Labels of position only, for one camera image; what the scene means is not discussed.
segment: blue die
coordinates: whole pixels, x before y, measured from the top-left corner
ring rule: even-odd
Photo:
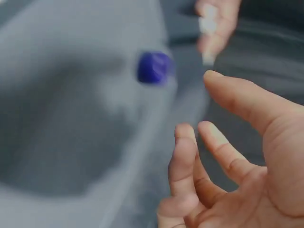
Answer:
[[[174,75],[172,59],[162,52],[145,52],[142,54],[137,80],[147,84],[162,84],[169,76]]]

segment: pinky finger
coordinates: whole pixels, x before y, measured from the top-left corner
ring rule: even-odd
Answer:
[[[157,209],[158,228],[186,228],[183,217],[190,214],[198,203],[196,194],[163,199]]]

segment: finger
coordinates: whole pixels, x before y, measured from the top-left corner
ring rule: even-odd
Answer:
[[[185,228],[183,217],[199,203],[195,194],[163,199],[157,209],[158,228]]]
[[[195,132],[193,128],[187,123],[182,123],[177,125],[175,127],[174,135],[175,135],[175,141],[177,141],[179,138],[189,138],[195,143],[195,145],[197,145]],[[200,161],[198,150],[196,152],[195,161],[194,161],[193,178],[194,178],[194,182],[202,178],[209,179],[209,176]]]
[[[173,196],[195,193],[193,183],[193,165],[197,146],[193,140],[179,138],[169,164],[168,177]]]
[[[187,123],[179,124],[175,128],[175,139],[177,140],[182,137],[193,140],[197,145],[194,130]],[[213,184],[210,180],[209,175],[200,161],[198,151],[194,162],[193,179],[198,198],[207,208],[211,208],[217,198],[219,198],[222,193],[225,193],[224,190]]]
[[[236,184],[240,185],[246,175],[258,167],[239,153],[214,124],[201,122],[198,129],[208,150]]]
[[[199,1],[196,7],[200,9],[202,17],[206,15],[209,18],[214,17],[216,22],[213,25],[211,21],[205,21],[203,18],[200,19],[201,30],[204,31],[204,27],[209,30],[198,41],[198,49],[206,57],[216,56],[227,45],[237,25],[239,0],[230,0],[228,5],[226,1],[220,1],[220,4],[213,3],[212,6],[210,7],[209,2],[204,0]]]
[[[250,122],[262,135],[276,119],[290,113],[303,113],[301,105],[292,103],[244,79],[207,71],[204,81],[215,102]]]

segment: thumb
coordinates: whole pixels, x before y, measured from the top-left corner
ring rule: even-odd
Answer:
[[[303,113],[301,105],[275,95],[254,83],[207,71],[204,82],[210,96],[220,106],[250,122],[261,135],[276,119]]]

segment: skin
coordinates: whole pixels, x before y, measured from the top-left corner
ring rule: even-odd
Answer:
[[[217,29],[212,35],[203,35],[198,41],[198,48],[201,53],[217,56],[226,46],[231,34],[234,32],[241,0],[198,0],[196,12],[204,17],[208,12],[207,5],[218,8],[216,17]]]
[[[158,228],[304,227],[304,107],[214,71],[204,82],[215,102],[261,134],[266,166],[251,164],[212,123],[199,123],[210,153],[239,186],[226,192],[201,164],[193,128],[179,124],[168,169],[171,197],[159,204]]]

